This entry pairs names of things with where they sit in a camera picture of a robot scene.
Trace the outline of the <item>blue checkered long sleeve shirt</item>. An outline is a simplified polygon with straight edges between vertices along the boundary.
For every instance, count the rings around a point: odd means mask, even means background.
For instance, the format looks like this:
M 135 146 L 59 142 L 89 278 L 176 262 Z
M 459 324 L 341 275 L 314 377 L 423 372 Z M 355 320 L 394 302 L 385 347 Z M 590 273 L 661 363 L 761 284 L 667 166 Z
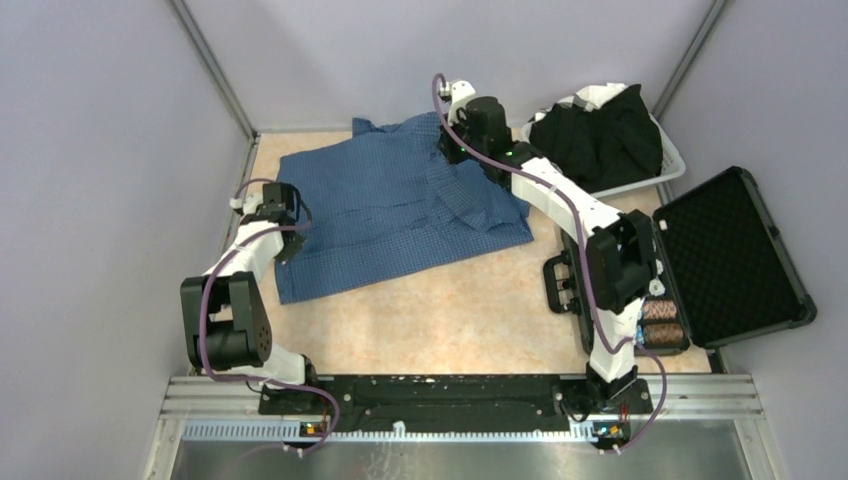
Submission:
M 280 159 L 313 224 L 275 267 L 283 304 L 314 300 L 523 245 L 529 207 L 471 160 L 449 164 L 436 113 L 376 126 L 355 118 L 350 139 Z

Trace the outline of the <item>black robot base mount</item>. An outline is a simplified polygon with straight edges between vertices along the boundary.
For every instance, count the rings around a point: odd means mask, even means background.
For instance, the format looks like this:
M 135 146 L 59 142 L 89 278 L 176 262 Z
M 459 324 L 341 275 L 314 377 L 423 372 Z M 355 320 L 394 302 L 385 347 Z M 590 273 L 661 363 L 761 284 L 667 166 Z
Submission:
M 578 419 L 650 414 L 653 400 L 638 379 L 609 400 L 582 375 L 338 375 L 321 377 L 329 399 L 291 390 L 262 390 L 262 415 L 313 416 L 338 433 L 387 432 L 404 423 L 411 433 L 564 432 Z

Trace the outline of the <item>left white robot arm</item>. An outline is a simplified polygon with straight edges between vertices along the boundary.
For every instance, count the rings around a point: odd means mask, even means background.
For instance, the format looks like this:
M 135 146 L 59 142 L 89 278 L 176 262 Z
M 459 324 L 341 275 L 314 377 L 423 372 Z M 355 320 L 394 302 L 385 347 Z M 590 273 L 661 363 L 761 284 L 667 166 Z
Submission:
M 261 190 L 230 200 L 240 222 L 232 244 L 205 273 L 180 286 L 186 350 L 191 365 L 217 374 L 285 384 L 283 401 L 297 413 L 319 404 L 309 362 L 275 343 L 259 283 L 274 264 L 301 251 L 312 214 L 299 190 L 265 180 Z

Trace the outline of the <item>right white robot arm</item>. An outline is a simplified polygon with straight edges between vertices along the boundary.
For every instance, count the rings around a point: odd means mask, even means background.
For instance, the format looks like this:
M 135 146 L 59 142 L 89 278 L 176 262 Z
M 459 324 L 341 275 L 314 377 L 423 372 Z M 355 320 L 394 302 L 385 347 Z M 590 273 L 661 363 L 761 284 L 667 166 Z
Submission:
M 576 243 L 583 310 L 594 325 L 586 397 L 594 409 L 614 411 L 637 380 L 637 322 L 658 275 L 651 219 L 599 201 L 536 148 L 514 140 L 497 99 L 478 95 L 469 82 L 438 73 L 431 90 L 448 162 L 476 160 L 490 182 L 538 209 Z

